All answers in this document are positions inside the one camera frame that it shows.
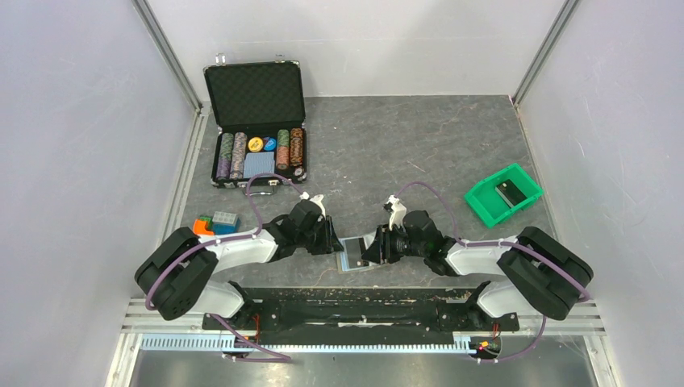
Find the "olive card holder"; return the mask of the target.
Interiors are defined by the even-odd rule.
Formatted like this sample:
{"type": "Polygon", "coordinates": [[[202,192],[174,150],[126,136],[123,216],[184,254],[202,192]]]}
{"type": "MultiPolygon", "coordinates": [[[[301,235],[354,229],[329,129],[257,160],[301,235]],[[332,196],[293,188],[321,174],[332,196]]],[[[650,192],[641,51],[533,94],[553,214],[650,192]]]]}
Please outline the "olive card holder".
{"type": "Polygon", "coordinates": [[[336,253],[339,273],[364,272],[377,267],[377,264],[362,259],[363,253],[369,246],[368,237],[342,238],[340,242],[344,250],[336,253]]]}

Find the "black credit card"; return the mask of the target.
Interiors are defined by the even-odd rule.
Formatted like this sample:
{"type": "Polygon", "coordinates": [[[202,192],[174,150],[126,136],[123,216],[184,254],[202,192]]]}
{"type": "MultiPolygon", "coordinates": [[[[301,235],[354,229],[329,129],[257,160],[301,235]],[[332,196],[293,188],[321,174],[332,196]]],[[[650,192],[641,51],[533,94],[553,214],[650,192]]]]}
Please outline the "black credit card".
{"type": "Polygon", "coordinates": [[[495,186],[495,192],[510,207],[516,207],[527,199],[527,196],[510,179],[495,186]]]}
{"type": "Polygon", "coordinates": [[[344,244],[344,254],[349,265],[357,266],[362,261],[362,256],[366,251],[365,239],[362,237],[346,238],[342,240],[344,244]]]}

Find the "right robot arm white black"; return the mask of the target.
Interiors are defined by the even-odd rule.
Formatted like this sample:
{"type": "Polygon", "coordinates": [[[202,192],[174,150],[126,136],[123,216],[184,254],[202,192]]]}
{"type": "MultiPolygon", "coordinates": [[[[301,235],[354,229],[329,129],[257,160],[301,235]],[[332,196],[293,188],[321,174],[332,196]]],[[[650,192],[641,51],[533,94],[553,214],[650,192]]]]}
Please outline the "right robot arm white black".
{"type": "Polygon", "coordinates": [[[399,226],[377,227],[361,259],[393,264],[404,256],[419,257],[436,274],[489,276],[465,308],[468,323],[486,329],[505,314],[536,311],[564,320],[588,297],[593,269],[576,254],[537,227],[496,240],[466,241],[438,230],[425,210],[406,214],[399,226]]]}

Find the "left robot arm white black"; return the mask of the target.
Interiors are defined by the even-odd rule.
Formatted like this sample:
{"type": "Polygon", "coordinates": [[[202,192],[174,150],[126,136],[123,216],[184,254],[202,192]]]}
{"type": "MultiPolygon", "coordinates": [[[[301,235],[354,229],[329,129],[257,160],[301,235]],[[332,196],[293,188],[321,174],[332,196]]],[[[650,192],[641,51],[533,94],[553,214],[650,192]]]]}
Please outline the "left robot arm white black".
{"type": "Polygon", "coordinates": [[[166,321],[197,311],[217,314],[240,329],[252,321],[252,305],[237,285],[211,285],[211,277],[246,264],[273,263],[299,248],[313,256],[344,249],[331,216],[309,199],[242,233],[199,236],[178,228],[138,267],[134,280],[146,295],[146,308],[166,321]]]}

